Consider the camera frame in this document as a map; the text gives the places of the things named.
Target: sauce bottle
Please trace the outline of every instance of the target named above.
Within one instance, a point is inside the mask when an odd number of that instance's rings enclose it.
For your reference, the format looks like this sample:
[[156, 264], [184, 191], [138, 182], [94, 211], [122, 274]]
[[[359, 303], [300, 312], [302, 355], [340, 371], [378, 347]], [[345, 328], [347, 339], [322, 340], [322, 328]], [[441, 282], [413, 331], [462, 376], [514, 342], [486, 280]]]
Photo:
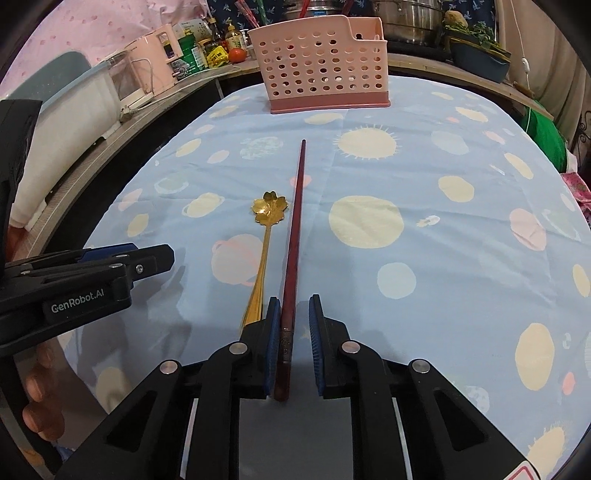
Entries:
[[232, 25], [231, 21], [228, 21], [228, 33], [226, 33], [226, 44], [228, 45], [228, 51], [233, 48], [241, 48], [242, 50], [246, 50], [246, 42], [244, 41], [244, 36], [236, 27]]
[[216, 19], [210, 17], [207, 19], [207, 23], [209, 24], [209, 29], [212, 31], [212, 41], [219, 43], [226, 51], [228, 51], [228, 45], [217, 27]]

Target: utensil holder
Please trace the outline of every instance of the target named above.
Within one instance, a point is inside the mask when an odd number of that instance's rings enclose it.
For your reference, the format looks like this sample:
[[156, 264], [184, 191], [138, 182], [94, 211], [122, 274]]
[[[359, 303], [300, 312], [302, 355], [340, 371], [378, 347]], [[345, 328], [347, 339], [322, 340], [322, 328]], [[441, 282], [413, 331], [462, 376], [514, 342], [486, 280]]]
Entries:
[[248, 32], [271, 113], [388, 107], [388, 54], [379, 18], [327, 15]]

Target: red chopstick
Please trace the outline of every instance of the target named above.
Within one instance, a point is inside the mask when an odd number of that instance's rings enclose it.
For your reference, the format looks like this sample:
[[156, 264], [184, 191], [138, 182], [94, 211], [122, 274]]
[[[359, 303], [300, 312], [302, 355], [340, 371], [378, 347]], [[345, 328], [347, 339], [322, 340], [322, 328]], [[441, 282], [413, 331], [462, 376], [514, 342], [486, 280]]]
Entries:
[[283, 305], [281, 306], [279, 355], [275, 376], [274, 398], [285, 401], [290, 396], [291, 355], [294, 346], [294, 326], [296, 319], [297, 264], [300, 255], [301, 203], [304, 190], [304, 163], [306, 161], [306, 141], [301, 141], [300, 163], [295, 183], [295, 198], [291, 214], [290, 245], [285, 268]]
[[310, 0], [304, 0], [304, 4], [301, 6], [300, 18], [304, 18], [306, 16], [306, 12], [308, 11], [309, 6], [310, 6]]

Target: stainless steel pot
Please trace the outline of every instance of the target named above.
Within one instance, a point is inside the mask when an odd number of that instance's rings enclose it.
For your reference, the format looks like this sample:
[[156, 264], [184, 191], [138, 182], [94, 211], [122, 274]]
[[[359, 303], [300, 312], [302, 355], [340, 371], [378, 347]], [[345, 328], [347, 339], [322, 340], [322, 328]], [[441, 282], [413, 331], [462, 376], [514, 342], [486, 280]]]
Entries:
[[441, 0], [372, 0], [372, 5], [386, 40], [435, 46], [443, 22]]
[[[285, 0], [283, 4], [283, 16], [285, 19], [295, 20], [299, 18], [303, 3], [303, 0]], [[342, 11], [343, 4], [339, 0], [310, 0], [306, 16], [339, 15]]]

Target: human hand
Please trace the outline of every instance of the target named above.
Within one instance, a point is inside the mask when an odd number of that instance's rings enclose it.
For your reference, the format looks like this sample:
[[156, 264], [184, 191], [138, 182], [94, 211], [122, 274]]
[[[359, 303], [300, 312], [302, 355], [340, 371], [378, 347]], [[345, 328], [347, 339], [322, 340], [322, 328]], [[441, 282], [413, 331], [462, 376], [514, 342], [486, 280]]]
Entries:
[[25, 379], [25, 389], [31, 398], [22, 411], [29, 429], [53, 442], [64, 435], [65, 422], [61, 401], [57, 395], [57, 378], [53, 370], [55, 354], [49, 343], [37, 345], [37, 362]]

